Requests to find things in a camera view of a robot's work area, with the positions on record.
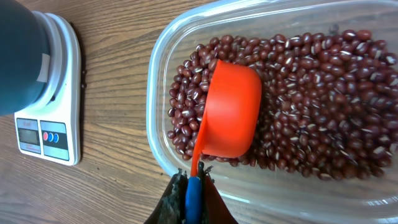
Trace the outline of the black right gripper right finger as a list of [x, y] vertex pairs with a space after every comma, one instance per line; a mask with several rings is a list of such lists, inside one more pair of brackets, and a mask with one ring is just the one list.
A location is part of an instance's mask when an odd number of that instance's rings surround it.
[[198, 163], [198, 175], [202, 189], [202, 224], [238, 224], [228, 210], [219, 194], [215, 181], [210, 176], [212, 166], [205, 168], [203, 162]]

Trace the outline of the red scoop with blue handle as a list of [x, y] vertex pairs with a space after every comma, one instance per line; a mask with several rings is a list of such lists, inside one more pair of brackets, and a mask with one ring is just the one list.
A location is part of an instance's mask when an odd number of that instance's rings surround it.
[[193, 150], [185, 194], [185, 222], [200, 223], [203, 187], [198, 177], [202, 154], [242, 156], [254, 138], [261, 105], [262, 82], [249, 67], [217, 61]]

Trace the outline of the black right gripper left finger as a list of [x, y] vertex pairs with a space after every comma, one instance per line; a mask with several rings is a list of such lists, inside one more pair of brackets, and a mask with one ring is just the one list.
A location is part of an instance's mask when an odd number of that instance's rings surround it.
[[185, 219], [185, 194], [187, 173], [179, 169], [162, 194], [154, 211], [145, 224], [182, 224]]

